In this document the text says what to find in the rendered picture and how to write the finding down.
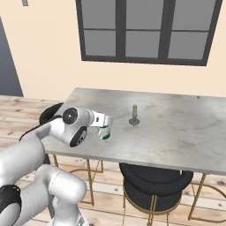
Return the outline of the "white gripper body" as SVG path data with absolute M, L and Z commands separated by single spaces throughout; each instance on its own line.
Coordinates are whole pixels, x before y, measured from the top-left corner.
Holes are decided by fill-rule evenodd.
M 101 127 L 109 127 L 113 124 L 113 117 L 107 116 L 107 115 L 102 115 L 101 116 Z

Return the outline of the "gold metal counter leg frame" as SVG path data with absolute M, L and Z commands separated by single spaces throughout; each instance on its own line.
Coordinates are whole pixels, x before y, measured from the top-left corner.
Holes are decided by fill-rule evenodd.
M 220 193 L 226 199 L 226 193 L 225 192 L 221 191 L 220 189 L 218 189 L 217 187 L 215 187 L 213 185 L 209 185 L 209 184 L 205 183 L 206 177 L 207 177 L 207 174 L 203 173 L 201 180 L 199 182 L 191 181 L 192 188 L 194 188 L 194 186 L 197 185 L 198 190 L 192 191 L 194 199 L 193 199 L 193 203 L 192 203 L 190 213 L 188 215 L 188 220 L 189 221 L 194 220 L 194 221 L 199 221 L 199 222 L 209 222 L 209 223 L 224 223 L 224 222 L 226 222 L 226 218 L 222 219 L 222 220 L 211 220 L 211 219 L 207 219 L 207 218 L 201 218 L 201 217 L 194 217 L 193 216 L 194 210 L 196 208 L 196 205 L 197 205 L 197 202 L 198 202 L 198 199 L 199 199 L 199 196 L 200 196 L 201 189 L 203 187 L 210 188 L 210 189 Z
M 95 169 L 91 169 L 90 167 L 90 160 L 86 159 L 87 166 L 85 168 L 80 169 L 73 169 L 69 171 L 70 173 L 78 172 L 78 171 L 86 171 L 87 172 L 87 178 L 88 178 L 88 185 L 89 185 L 89 191 L 90 191 L 90 200 L 82 200 L 81 203 L 90 204 L 94 206 L 94 191 L 93 191 L 93 182 L 95 175 L 97 173 L 103 173 L 103 161 L 98 161 Z

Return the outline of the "candle in grey holder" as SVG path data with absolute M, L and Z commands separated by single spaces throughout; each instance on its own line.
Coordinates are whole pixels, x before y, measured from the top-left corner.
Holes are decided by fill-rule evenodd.
M 129 120 L 129 123 L 131 125 L 133 125 L 133 126 L 139 124 L 139 120 L 138 120 L 138 106 L 136 104 L 134 104 L 132 106 L 132 118 Z

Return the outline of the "black stool with gold legs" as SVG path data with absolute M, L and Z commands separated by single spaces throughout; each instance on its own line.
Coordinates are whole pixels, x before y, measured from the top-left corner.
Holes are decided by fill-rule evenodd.
M 124 177 L 124 200 L 148 215 L 147 226 L 153 226 L 155 215 L 166 215 L 177 208 L 182 191 L 191 183 L 193 173 L 176 169 L 120 163 Z

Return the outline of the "dark grey door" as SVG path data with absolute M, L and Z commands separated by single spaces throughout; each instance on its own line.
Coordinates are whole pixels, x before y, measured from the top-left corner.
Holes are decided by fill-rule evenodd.
M 0 95 L 23 96 L 9 43 L 0 18 Z

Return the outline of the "dark framed window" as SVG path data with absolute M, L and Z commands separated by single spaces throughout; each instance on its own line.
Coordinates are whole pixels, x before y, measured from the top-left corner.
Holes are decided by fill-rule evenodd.
M 205 66 L 223 0 L 76 0 L 81 59 Z

